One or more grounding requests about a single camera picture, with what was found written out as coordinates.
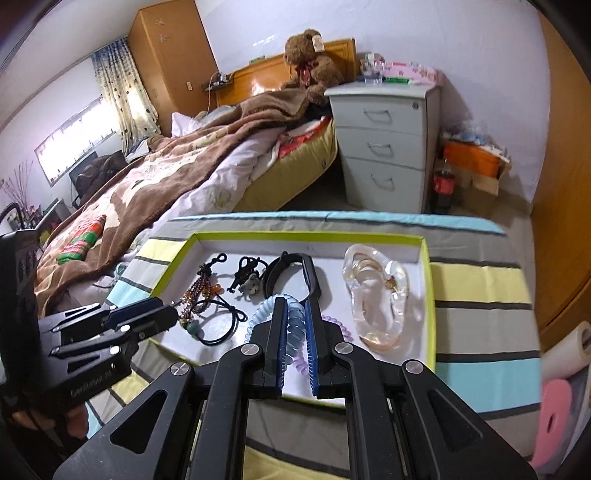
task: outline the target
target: red green knitted item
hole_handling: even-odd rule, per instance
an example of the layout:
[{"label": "red green knitted item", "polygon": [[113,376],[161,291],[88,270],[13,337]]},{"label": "red green knitted item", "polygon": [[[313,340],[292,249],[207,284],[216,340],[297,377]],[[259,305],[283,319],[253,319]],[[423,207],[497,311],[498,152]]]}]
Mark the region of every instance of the red green knitted item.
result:
[{"label": "red green knitted item", "polygon": [[103,234],[106,220],[106,215],[101,215],[94,220],[83,223],[74,234],[74,240],[61,249],[60,254],[57,256],[57,263],[62,265],[70,260],[84,260],[88,250],[94,246]]}]

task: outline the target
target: wooden cabinet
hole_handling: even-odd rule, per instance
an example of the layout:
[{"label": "wooden cabinet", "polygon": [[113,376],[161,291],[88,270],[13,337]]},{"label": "wooden cabinet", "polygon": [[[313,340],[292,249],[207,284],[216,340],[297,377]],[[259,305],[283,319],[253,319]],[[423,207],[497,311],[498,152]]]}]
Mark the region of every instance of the wooden cabinet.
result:
[{"label": "wooden cabinet", "polygon": [[591,322],[591,83],[541,17],[551,77],[548,143],[531,215],[543,350]]},{"label": "wooden cabinet", "polygon": [[170,136],[173,112],[195,116],[207,110],[201,84],[209,82],[217,65],[193,0],[139,10],[128,44],[164,135]]}]

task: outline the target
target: brown teddy bear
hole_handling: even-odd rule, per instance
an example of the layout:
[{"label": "brown teddy bear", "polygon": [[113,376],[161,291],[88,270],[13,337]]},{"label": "brown teddy bear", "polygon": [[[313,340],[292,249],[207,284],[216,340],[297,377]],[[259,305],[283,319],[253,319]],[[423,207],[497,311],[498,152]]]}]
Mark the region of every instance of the brown teddy bear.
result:
[{"label": "brown teddy bear", "polygon": [[345,80],[333,60],[316,50],[324,50],[322,37],[316,30],[308,29],[287,39],[284,57],[289,65],[295,67],[295,75],[281,89],[306,88],[311,103],[325,105],[327,99],[324,91],[344,83]]}]

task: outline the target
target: yellow bed sheet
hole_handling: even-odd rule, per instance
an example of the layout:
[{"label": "yellow bed sheet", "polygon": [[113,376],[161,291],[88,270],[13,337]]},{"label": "yellow bed sheet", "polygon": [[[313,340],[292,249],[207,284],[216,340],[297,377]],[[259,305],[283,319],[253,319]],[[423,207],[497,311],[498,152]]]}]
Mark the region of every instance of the yellow bed sheet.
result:
[{"label": "yellow bed sheet", "polygon": [[312,185],[337,154],[333,121],[293,152],[277,160],[250,185],[234,212],[273,212]]}]

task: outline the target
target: pink box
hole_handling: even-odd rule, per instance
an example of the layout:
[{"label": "pink box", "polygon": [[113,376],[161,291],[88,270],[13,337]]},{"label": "pink box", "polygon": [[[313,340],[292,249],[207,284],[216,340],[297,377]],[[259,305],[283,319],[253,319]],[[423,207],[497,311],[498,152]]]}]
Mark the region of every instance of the pink box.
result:
[{"label": "pink box", "polygon": [[438,70],[416,64],[387,61],[384,66],[384,76],[408,79],[411,83],[441,85],[441,74]]}]

